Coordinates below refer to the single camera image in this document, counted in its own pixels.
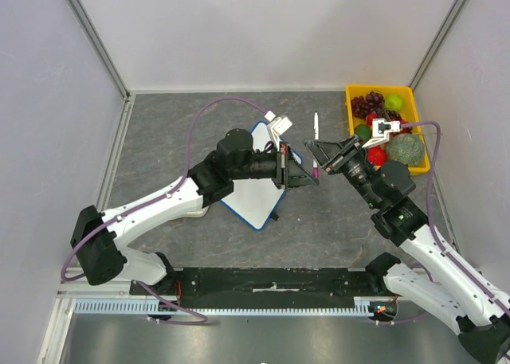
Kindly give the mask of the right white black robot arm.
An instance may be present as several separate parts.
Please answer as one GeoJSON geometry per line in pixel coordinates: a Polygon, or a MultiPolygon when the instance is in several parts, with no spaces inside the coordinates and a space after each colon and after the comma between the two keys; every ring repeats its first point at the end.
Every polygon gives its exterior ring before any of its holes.
{"type": "Polygon", "coordinates": [[[367,290],[388,290],[442,321],[479,363],[497,363],[509,353],[509,295],[484,278],[439,233],[410,199],[415,188],[406,165],[389,161],[375,168],[357,136],[341,142],[303,141],[329,175],[342,174],[370,208],[379,234],[412,256],[433,276],[414,276],[399,259],[383,254],[381,268],[365,275],[367,290]]]}

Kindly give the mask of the white marker pen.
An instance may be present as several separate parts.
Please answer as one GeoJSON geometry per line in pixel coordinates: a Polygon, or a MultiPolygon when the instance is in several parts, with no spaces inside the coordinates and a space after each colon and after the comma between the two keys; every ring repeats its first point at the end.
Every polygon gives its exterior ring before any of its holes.
{"type": "Polygon", "coordinates": [[[314,140],[319,140],[320,139],[320,123],[319,123],[318,112],[314,113],[313,129],[314,129],[314,140]]]}

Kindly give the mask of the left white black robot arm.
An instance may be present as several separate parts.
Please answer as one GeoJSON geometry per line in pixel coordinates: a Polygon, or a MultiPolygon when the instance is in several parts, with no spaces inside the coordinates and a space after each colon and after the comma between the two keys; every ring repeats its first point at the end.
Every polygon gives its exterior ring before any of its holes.
{"type": "Polygon", "coordinates": [[[209,206],[234,191],[237,180],[269,179],[277,189],[316,186],[319,181],[280,142],[268,151],[253,148],[244,129],[226,133],[202,162],[170,185],[130,204],[99,211],[94,205],[78,215],[71,247],[92,286],[116,277],[141,281],[158,295],[175,285],[175,271],[160,252],[148,253],[130,244],[159,225],[181,217],[201,217],[209,206]]]}

